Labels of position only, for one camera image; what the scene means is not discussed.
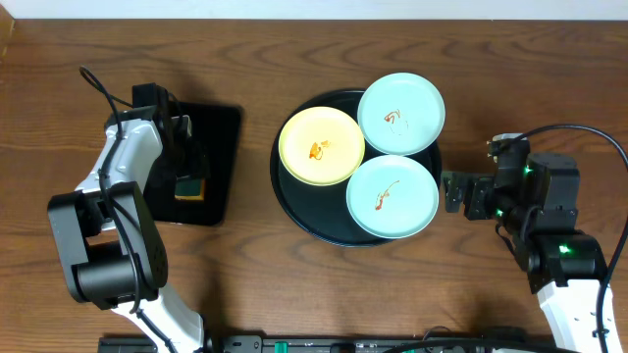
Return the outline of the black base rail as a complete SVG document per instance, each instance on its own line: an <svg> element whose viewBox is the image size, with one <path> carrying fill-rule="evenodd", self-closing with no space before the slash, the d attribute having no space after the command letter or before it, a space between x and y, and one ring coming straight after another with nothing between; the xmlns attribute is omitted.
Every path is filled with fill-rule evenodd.
<svg viewBox="0 0 628 353"><path fill-rule="evenodd" d="M377 353L406 346L410 352L555 352L550 337L528 334L522 328L495 327L478 334L458 332L444 326L412 336L373 335L268 335L263 331L207 331L208 353Z"/></svg>

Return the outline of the light blue plate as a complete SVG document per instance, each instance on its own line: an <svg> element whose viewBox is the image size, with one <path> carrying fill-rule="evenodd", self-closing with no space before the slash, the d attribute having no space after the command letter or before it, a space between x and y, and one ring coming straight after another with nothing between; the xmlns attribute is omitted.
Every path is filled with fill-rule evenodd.
<svg viewBox="0 0 628 353"><path fill-rule="evenodd" d="M382 76L363 93L357 122L366 141L384 154L407 156L427 149L445 125L445 101L426 78Z"/></svg>
<svg viewBox="0 0 628 353"><path fill-rule="evenodd" d="M372 158L349 179L346 206L366 232L402 239L424 229L439 208L439 189L420 163L395 155Z"/></svg>

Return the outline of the black rectangular tray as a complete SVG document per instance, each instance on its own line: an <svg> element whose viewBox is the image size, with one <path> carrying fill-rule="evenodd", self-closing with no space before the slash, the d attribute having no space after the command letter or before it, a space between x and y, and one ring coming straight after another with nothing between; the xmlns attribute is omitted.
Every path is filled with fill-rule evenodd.
<svg viewBox="0 0 628 353"><path fill-rule="evenodd" d="M238 106L181 102L190 115L192 136L206 148L210 177L203 201L175 199L175 176L161 167L161 156L151 168L143 197L155 221L214 226L225 215L235 163L242 110Z"/></svg>

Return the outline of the yellow green scrub sponge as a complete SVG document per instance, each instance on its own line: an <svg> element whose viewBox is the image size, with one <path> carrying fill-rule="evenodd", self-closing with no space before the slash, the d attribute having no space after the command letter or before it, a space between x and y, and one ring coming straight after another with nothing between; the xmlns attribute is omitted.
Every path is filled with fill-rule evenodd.
<svg viewBox="0 0 628 353"><path fill-rule="evenodd" d="M205 198L205 179L179 179L175 184L175 199L180 201L203 201Z"/></svg>

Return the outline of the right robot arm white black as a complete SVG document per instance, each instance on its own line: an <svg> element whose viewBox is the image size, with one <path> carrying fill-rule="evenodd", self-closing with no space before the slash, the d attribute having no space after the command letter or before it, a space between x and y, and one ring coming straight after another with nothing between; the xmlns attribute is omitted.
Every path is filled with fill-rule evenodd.
<svg viewBox="0 0 628 353"><path fill-rule="evenodd" d="M537 296L557 347L621 351L612 293L598 295L609 266L599 243L576 228L580 173L573 158L505 152L492 175L445 172L445 209L470 221L494 219Z"/></svg>

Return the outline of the yellow plate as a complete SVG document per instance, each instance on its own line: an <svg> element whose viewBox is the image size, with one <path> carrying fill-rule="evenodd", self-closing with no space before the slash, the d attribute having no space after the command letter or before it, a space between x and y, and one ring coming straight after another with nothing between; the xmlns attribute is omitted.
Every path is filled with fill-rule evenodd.
<svg viewBox="0 0 628 353"><path fill-rule="evenodd" d="M279 135L283 166L309 185L329 186L348 179L364 154L365 140L357 122L336 108L302 110L288 119Z"/></svg>

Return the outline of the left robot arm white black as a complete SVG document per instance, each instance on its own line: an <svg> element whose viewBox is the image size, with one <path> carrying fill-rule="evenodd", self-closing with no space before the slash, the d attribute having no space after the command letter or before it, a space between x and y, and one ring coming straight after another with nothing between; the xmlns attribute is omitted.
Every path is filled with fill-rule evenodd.
<svg viewBox="0 0 628 353"><path fill-rule="evenodd" d="M159 352L202 352L201 315L168 283L165 246L143 191L157 163L171 161L183 113L175 98L136 99L114 111L106 141L77 188L53 196L47 207L71 296L122 316Z"/></svg>

